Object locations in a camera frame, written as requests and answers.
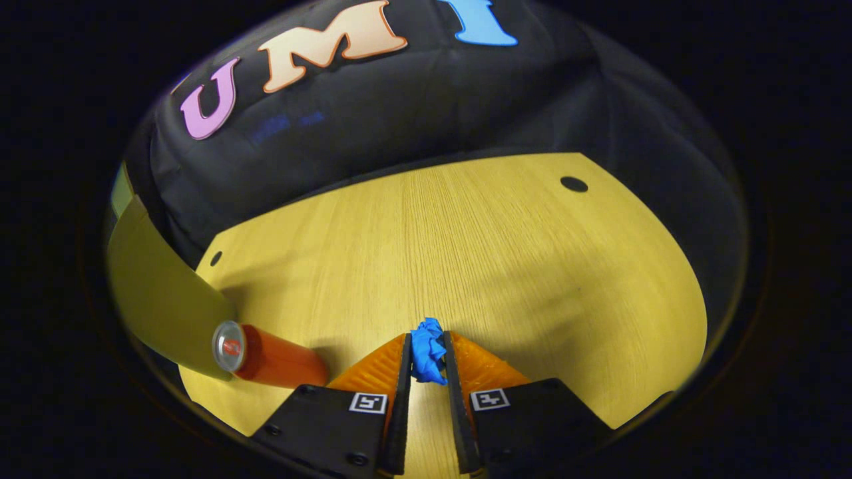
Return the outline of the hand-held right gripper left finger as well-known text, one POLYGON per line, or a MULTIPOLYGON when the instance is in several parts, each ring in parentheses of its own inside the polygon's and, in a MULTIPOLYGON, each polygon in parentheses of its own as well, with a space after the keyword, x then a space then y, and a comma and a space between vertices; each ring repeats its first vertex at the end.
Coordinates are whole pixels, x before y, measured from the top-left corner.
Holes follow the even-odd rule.
POLYGON ((411 368, 411 334, 403 333, 328 386, 298 386, 252 442, 313 477, 401 476, 411 368))

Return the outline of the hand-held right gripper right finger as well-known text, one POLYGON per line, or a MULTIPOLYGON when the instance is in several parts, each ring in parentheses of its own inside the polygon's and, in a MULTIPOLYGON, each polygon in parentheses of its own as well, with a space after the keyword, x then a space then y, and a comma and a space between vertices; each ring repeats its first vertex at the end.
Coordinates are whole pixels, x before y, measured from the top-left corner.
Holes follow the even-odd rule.
POLYGON ((614 431, 558 378, 465 387, 477 346, 445 331, 445 374, 460 473, 550 476, 602 448, 614 431))

